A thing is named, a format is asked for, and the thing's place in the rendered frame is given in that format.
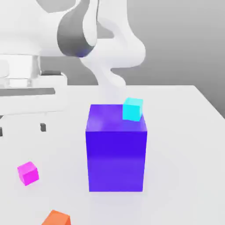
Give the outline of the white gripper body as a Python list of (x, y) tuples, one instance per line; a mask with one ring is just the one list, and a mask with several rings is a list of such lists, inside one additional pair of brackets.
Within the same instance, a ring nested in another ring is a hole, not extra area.
[(0, 84), (0, 115), (47, 113), (64, 110), (67, 104), (67, 77), (42, 75), (30, 87)]

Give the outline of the small magenta cube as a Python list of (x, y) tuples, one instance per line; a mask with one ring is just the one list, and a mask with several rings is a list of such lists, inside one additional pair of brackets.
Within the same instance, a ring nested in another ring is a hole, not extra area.
[(17, 170), (19, 178), (25, 186), (39, 180), (38, 169), (31, 161), (19, 166)]

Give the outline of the small cyan cube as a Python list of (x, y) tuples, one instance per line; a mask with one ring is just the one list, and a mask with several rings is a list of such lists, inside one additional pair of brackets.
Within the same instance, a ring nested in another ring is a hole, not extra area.
[(140, 121), (143, 114), (143, 100), (127, 98), (123, 103), (123, 120)]

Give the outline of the small orange cube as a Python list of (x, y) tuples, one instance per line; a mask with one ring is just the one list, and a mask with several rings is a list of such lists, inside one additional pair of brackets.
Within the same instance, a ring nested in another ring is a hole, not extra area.
[(71, 225), (71, 220), (69, 215), (52, 210), (41, 225)]

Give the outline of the large purple box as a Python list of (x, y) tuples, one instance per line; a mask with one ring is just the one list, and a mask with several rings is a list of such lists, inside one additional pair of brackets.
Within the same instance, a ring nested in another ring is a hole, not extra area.
[(85, 130), (91, 192), (141, 192), (147, 127), (123, 120), (122, 105), (92, 104)]

